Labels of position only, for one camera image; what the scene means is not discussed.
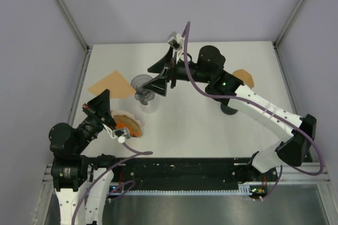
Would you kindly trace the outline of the orange coffee filter box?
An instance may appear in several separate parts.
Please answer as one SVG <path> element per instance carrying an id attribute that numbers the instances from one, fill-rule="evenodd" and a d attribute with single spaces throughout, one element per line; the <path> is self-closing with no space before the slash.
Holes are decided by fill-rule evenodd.
<path id="1" fill-rule="evenodd" d="M 132 137 L 141 138 L 143 136 L 142 123 L 132 113 L 124 110 L 112 110 L 111 115 L 117 124 L 117 129 L 126 127 Z"/>

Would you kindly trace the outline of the grey plastic dripper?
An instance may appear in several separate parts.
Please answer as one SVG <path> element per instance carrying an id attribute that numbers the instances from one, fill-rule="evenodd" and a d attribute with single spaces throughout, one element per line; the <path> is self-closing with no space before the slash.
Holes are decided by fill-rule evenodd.
<path id="1" fill-rule="evenodd" d="M 153 91 L 146 90 L 143 85 L 152 80 L 152 77 L 147 74 L 140 74 L 134 77 L 130 85 L 135 89 L 135 99 L 142 105 L 147 106 L 148 103 L 155 98 Z"/>

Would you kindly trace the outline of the brown paper coffee filter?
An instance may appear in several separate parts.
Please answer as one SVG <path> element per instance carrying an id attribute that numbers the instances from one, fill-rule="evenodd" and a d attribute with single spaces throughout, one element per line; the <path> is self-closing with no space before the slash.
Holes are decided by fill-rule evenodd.
<path id="1" fill-rule="evenodd" d="M 232 73 L 232 75 L 242 80 L 244 84 L 246 84 L 250 89 L 252 89 L 255 86 L 255 82 L 252 75 L 244 69 L 236 70 Z"/>

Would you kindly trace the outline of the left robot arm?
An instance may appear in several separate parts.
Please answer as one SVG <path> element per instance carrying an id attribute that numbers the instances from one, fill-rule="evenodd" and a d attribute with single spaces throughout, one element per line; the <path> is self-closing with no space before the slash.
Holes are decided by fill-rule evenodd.
<path id="1" fill-rule="evenodd" d="M 106 126 L 116 127 L 110 111 L 110 91 L 106 89 L 83 104 L 82 110 L 86 118 L 77 128 L 58 123 L 49 132 L 54 155 L 51 175 L 61 224 L 102 224 L 110 181 L 120 173 L 113 164 L 114 156 L 82 154 Z"/>

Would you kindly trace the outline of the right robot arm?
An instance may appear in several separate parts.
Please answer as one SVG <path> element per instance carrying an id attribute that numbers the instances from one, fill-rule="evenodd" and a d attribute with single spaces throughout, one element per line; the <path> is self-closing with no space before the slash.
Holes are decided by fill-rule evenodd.
<path id="1" fill-rule="evenodd" d="M 307 114 L 300 116 L 276 105 L 255 93 L 247 84 L 224 70 L 225 57 L 212 45 L 200 48 L 197 62 L 188 54 L 179 59 L 173 48 L 148 72 L 157 76 L 142 87 L 158 95 L 166 96 L 167 87 L 174 88 L 178 80 L 205 83 L 203 92 L 220 102 L 229 114 L 240 111 L 274 133 L 279 141 L 263 151 L 255 152 L 247 166 L 247 175 L 257 181 L 271 168 L 287 164 L 299 170 L 316 132 L 317 119 Z"/>

